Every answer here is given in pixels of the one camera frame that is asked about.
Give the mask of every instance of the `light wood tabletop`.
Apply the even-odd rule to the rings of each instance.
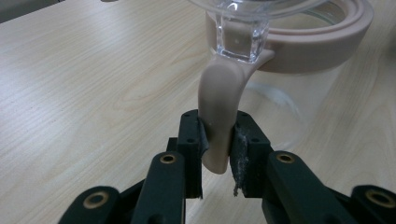
[[[291,150],[347,195],[396,192],[396,2],[370,3],[371,27]],[[205,13],[184,0],[66,0],[0,24],[0,223],[56,223],[85,189],[145,178],[197,108],[208,58]],[[204,169],[187,223],[265,223],[233,186],[230,169]]]

